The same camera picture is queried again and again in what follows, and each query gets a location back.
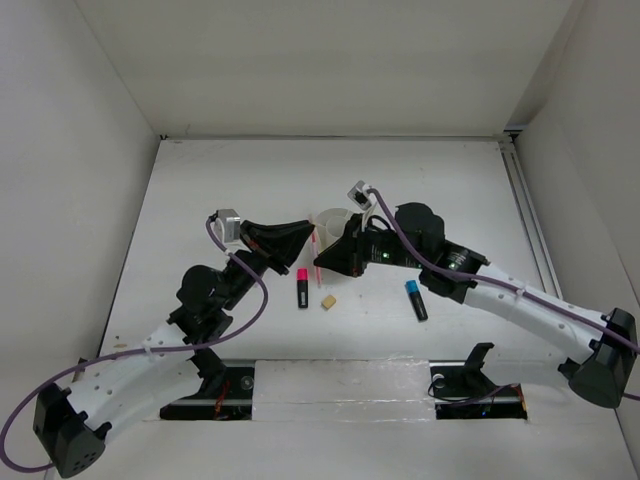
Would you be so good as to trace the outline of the blue black highlighter marker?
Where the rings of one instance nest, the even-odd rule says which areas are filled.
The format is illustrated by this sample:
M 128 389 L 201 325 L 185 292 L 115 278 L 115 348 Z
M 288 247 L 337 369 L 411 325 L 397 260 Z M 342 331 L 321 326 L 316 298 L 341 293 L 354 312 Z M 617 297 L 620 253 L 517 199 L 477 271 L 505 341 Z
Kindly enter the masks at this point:
M 425 307 L 418 284 L 415 280 L 409 280 L 405 283 L 405 289 L 410 300 L 411 306 L 419 322 L 428 320 L 428 312 Z

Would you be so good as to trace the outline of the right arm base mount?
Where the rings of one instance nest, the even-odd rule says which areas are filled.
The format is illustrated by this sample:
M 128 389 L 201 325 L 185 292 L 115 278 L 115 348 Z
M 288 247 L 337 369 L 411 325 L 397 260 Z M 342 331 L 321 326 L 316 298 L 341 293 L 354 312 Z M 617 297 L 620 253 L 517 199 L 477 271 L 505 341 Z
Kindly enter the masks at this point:
M 437 420 L 527 420 L 521 385 L 498 385 L 482 371 L 491 342 L 476 344 L 464 360 L 429 362 L 428 395 Z

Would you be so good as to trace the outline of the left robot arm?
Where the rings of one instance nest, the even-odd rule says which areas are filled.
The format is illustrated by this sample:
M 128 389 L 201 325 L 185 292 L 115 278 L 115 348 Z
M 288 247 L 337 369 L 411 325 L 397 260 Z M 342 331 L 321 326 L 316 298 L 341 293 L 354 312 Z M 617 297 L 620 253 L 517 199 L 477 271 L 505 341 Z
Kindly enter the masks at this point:
M 92 466 L 124 429 L 180 398 L 212 396 L 226 367 L 213 346 L 232 339 L 231 310 L 272 270 L 286 275 L 314 226 L 244 221 L 232 237 L 243 248 L 223 269 L 196 265 L 184 274 L 179 306 L 131 350 L 93 360 L 97 371 L 66 388 L 48 381 L 36 395 L 33 431 L 63 479 Z

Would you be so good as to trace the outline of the tan eraser block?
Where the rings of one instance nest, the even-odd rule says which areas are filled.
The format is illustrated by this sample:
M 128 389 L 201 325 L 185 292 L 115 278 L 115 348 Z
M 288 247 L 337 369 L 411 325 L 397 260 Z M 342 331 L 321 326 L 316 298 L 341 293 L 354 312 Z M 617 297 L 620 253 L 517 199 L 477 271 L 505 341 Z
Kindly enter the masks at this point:
M 324 310 L 330 310 L 336 304 L 336 302 L 337 300 L 333 295 L 328 295 L 322 300 L 321 306 Z

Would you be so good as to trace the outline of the pink black highlighter marker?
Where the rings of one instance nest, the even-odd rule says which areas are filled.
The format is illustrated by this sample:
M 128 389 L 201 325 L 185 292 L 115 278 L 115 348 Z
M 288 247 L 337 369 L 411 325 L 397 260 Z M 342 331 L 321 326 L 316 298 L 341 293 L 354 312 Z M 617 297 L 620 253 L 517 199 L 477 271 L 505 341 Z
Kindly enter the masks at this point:
M 309 274 L 307 268 L 299 268 L 296 272 L 296 293 L 299 309 L 309 306 Z

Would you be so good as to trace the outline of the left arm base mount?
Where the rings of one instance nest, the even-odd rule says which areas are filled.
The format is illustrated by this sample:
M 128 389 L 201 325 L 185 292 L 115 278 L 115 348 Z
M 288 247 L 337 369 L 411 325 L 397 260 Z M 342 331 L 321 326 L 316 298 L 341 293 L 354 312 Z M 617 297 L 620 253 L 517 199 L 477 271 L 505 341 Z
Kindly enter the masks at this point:
M 162 407 L 164 421 L 249 421 L 253 412 L 255 360 L 224 360 L 225 370 L 202 381 L 192 395 Z

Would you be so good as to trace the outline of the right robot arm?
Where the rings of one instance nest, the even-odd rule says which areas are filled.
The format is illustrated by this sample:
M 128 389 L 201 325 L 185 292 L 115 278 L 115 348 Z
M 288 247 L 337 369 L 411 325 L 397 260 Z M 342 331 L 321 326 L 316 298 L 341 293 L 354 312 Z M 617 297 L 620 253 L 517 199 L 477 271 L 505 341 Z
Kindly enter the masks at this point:
M 386 229 L 352 215 L 341 237 L 314 261 L 354 278 L 371 263 L 419 269 L 419 281 L 430 292 L 547 341 L 564 353 L 558 370 L 575 394 L 604 408 L 621 404 L 639 352 L 628 312 L 601 313 L 528 287 L 483 255 L 447 240 L 443 219 L 415 202 L 399 206 Z

